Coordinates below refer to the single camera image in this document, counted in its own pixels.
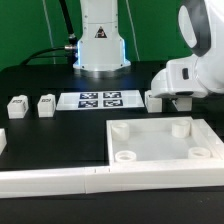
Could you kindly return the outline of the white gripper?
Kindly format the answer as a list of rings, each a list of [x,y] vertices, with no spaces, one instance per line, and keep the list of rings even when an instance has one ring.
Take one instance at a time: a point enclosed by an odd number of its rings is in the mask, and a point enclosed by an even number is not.
[[[153,97],[196,97],[204,98],[208,90],[197,80],[195,65],[198,57],[191,55],[170,60],[151,82]]]

